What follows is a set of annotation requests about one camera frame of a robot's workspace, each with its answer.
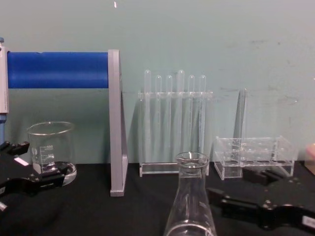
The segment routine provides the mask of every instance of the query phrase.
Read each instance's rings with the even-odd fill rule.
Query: plastic holder
[[[175,156],[184,151],[210,154],[205,133],[211,98],[204,75],[185,77],[179,70],[163,78],[145,71],[139,92],[140,176],[178,173]]]
[[[243,167],[268,168],[292,176],[297,149],[284,137],[216,138],[214,165],[222,180],[242,177]]]

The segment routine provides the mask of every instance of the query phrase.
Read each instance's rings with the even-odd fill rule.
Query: flask rim
[[[46,121],[36,123],[27,129],[28,135],[50,136],[63,134],[74,129],[74,124],[66,121]]]
[[[200,169],[209,164],[209,157],[195,151],[179,153],[176,156],[177,164],[182,168]]]

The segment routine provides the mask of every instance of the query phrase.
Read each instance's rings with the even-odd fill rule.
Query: black table surface
[[[110,197],[109,164],[77,165],[76,180],[36,196],[9,195],[1,201],[9,210],[0,215],[0,236],[161,236],[177,190],[177,175],[139,177],[139,165],[128,167],[124,197]],[[294,175],[315,189],[315,177],[300,163]],[[213,166],[207,187],[255,199],[263,187],[241,179],[220,180]],[[309,236],[282,227],[264,231],[258,226],[226,219],[212,208],[218,236]]]

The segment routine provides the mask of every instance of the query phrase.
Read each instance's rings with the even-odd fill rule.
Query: blue padded bar
[[[8,53],[10,89],[107,89],[107,53]]]

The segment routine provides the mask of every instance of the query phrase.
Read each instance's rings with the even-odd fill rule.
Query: glassware
[[[217,236],[205,189],[209,158],[184,152],[176,160],[179,185],[164,236]]]
[[[71,183],[77,175],[72,143],[73,129],[74,125],[69,122],[44,122],[28,128],[33,168],[42,174],[67,164],[68,171],[63,185]]]
[[[138,95],[140,176],[178,173],[174,157],[180,152],[210,154],[213,94],[204,75],[185,76],[179,70],[164,77],[146,70]]]

